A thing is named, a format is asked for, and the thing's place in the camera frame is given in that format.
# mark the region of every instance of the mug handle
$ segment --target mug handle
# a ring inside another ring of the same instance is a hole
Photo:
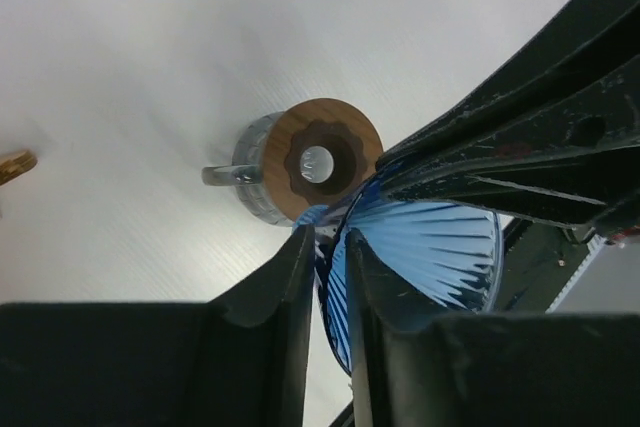
[[[262,182],[262,170],[257,165],[205,167],[202,169],[202,181],[216,187],[256,185]]]

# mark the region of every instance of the brown wooden stick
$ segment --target brown wooden stick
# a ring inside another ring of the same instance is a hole
[[[38,163],[38,159],[28,150],[0,156],[0,185],[29,172]]]

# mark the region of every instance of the wooden lid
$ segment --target wooden lid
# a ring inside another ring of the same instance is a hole
[[[331,176],[313,184],[300,171],[300,157],[310,147],[333,157]],[[352,105],[313,99],[292,107],[269,132],[262,156],[264,186],[278,209],[296,220],[311,205],[332,204],[375,172],[382,142],[373,124]]]

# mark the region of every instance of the round hole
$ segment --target round hole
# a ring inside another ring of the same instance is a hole
[[[569,134],[569,143],[576,147],[595,147],[606,133],[607,126],[602,117],[587,117],[579,121]]]
[[[326,182],[333,173],[334,161],[331,152],[324,147],[309,147],[300,157],[300,173],[312,184]]]

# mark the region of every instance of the gray floor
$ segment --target gray floor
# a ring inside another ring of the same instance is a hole
[[[640,245],[605,247],[556,312],[640,312]]]

